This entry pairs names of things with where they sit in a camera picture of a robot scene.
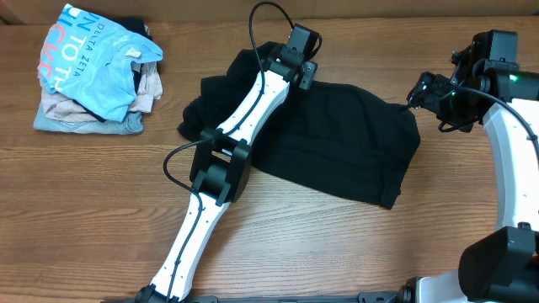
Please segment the black t-shirt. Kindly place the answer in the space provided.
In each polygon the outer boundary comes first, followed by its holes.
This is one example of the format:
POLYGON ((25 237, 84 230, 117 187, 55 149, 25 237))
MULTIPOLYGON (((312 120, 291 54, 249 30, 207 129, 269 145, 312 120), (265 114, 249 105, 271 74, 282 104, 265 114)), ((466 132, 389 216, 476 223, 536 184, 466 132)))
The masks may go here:
POLYGON ((391 209, 420 144, 407 106, 356 86, 292 90, 253 143, 258 170, 344 199, 391 209))

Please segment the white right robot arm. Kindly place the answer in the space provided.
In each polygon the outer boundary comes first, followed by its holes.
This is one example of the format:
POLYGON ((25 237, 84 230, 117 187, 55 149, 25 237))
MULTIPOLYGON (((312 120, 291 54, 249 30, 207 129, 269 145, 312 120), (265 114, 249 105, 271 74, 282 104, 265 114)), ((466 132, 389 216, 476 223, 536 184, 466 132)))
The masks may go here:
POLYGON ((492 234, 467 247, 457 269, 409 279, 394 302, 538 300, 538 75, 516 61, 518 35, 491 29, 451 55, 451 77, 424 72, 407 96, 441 132, 480 124, 493 153, 498 212, 492 234))

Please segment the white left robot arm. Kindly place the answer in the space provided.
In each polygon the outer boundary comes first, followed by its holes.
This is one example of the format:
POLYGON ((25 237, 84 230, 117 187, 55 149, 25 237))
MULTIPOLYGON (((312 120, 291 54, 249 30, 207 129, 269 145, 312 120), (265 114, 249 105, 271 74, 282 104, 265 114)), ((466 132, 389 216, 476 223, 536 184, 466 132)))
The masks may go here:
POLYGON ((190 198, 182 226, 162 267, 137 302, 182 302, 189 295, 200 257, 224 212, 237 201, 249 179, 252 145, 292 87, 308 90, 318 68, 312 58, 322 44, 315 31, 296 24, 285 44, 265 59, 237 109, 215 129, 204 129, 193 143, 190 198))

